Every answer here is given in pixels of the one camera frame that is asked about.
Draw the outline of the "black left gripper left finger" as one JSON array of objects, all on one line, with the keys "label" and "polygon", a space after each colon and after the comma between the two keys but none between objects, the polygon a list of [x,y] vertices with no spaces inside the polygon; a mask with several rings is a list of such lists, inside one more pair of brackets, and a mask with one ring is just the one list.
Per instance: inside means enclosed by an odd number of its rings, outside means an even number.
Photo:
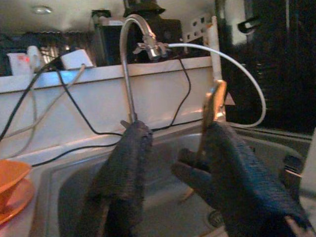
[{"label": "black left gripper left finger", "polygon": [[142,221],[145,164],[152,131],[140,120],[130,124],[87,191],[85,237],[135,237]]}]

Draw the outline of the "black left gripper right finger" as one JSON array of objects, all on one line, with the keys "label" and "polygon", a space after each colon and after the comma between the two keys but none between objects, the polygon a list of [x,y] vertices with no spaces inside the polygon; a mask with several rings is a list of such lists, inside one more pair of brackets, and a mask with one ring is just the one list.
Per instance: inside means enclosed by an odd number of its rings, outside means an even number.
[{"label": "black left gripper right finger", "polygon": [[201,146],[201,156],[183,149],[171,170],[219,210],[229,236],[314,235],[301,205],[231,127],[212,123]]}]

